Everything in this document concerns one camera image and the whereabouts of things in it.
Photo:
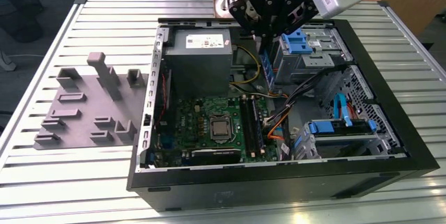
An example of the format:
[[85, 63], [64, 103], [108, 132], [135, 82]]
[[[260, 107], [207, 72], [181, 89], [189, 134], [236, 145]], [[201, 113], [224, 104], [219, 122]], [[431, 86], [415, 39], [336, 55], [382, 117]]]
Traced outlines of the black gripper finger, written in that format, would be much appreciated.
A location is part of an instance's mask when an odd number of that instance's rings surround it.
[[228, 11], [244, 31], [252, 35], [256, 51], [264, 52], [273, 39], [269, 18], [257, 14], [249, 0], [228, 0]]
[[272, 21], [272, 35], [291, 34], [317, 14], [312, 0], [284, 0]]

